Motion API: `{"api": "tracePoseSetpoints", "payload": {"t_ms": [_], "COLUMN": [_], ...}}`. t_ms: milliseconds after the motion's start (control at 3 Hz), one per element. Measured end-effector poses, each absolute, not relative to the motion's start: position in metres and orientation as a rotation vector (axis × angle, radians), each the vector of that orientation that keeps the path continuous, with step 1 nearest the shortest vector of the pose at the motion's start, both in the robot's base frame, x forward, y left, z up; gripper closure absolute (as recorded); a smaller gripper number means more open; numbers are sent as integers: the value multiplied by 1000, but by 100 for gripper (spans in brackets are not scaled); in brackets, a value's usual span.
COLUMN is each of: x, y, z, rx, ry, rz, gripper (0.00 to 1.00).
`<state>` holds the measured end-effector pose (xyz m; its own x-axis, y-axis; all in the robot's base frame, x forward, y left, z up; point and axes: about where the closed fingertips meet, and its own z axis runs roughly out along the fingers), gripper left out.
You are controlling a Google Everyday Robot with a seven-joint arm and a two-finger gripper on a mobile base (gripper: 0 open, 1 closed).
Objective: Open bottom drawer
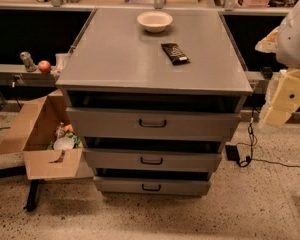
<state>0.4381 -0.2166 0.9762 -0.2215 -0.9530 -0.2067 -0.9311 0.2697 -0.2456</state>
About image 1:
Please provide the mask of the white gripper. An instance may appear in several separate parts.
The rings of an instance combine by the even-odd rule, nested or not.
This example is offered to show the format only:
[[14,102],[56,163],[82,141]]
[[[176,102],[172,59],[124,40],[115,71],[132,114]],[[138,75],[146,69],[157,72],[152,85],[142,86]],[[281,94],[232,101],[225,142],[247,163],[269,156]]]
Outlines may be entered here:
[[300,69],[288,70],[279,78],[271,105],[262,108],[262,122],[273,127],[284,125],[300,107]]

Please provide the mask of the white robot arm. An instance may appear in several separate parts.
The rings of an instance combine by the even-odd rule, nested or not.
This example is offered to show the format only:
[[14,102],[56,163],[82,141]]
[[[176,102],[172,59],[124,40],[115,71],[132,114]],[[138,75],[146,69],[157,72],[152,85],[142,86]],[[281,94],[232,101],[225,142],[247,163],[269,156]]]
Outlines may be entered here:
[[275,53],[287,71],[268,84],[260,113],[260,122],[268,127],[284,125],[300,108],[300,0],[278,28]]

